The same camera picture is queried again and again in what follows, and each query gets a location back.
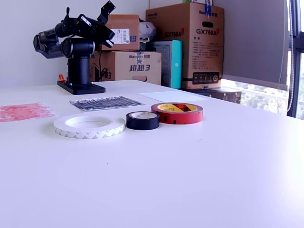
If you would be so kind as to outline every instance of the window blind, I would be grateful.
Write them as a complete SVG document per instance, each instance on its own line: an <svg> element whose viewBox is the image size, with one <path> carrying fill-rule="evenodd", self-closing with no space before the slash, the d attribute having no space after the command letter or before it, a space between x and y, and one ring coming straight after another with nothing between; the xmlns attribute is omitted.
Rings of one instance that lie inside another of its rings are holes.
<svg viewBox="0 0 304 228"><path fill-rule="evenodd" d="M215 0L225 10L224 79L287 90L285 0Z"/></svg>

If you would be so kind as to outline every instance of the cardboard box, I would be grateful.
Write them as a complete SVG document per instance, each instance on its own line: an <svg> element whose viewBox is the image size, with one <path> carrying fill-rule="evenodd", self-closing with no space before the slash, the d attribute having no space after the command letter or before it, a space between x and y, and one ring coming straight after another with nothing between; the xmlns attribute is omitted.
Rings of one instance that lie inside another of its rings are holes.
<svg viewBox="0 0 304 228"><path fill-rule="evenodd" d="M147 10L146 20L158 30L157 38L177 39L183 45L182 88L218 88L223 75L224 9L182 3Z"/></svg>
<svg viewBox="0 0 304 228"><path fill-rule="evenodd" d="M99 50L139 50L139 17L131 14L110 14L106 26L115 36L112 48L100 45Z"/></svg>
<svg viewBox="0 0 304 228"><path fill-rule="evenodd" d="M147 50L161 52L161 85L181 88L182 43L180 40L161 40L147 43Z"/></svg>
<svg viewBox="0 0 304 228"><path fill-rule="evenodd" d="M90 59L91 81L139 80L160 85L161 60L159 52L95 52Z"/></svg>

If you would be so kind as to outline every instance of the red tape roll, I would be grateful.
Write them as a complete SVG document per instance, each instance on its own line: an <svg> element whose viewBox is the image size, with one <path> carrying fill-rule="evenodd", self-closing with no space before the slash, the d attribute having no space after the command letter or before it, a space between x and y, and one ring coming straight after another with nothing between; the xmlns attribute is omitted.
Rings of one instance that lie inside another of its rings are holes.
<svg viewBox="0 0 304 228"><path fill-rule="evenodd" d="M203 119L203 108L187 103L159 103L151 107L151 111L160 115L160 123L195 124Z"/></svg>

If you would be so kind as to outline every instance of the yellow tape liner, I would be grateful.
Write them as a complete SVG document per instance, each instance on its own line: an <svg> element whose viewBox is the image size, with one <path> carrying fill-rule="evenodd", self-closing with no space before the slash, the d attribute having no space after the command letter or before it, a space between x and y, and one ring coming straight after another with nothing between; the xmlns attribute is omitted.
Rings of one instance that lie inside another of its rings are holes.
<svg viewBox="0 0 304 228"><path fill-rule="evenodd" d="M190 104L185 104L191 111L195 111L197 108L193 105ZM157 106L158 109L161 109L163 111L168 111L168 112L174 112L174 113L183 113L184 111L179 109L173 104L167 103L167 104L161 104Z"/></svg>

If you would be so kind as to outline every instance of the black box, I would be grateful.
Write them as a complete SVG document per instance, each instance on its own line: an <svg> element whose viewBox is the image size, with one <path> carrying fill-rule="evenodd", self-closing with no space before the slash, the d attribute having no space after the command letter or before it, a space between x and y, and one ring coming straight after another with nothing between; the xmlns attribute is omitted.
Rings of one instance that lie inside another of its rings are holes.
<svg viewBox="0 0 304 228"><path fill-rule="evenodd" d="M241 103L242 91L235 89L216 88L216 89L182 89L182 90L203 96L214 97L224 101L230 101L237 104Z"/></svg>

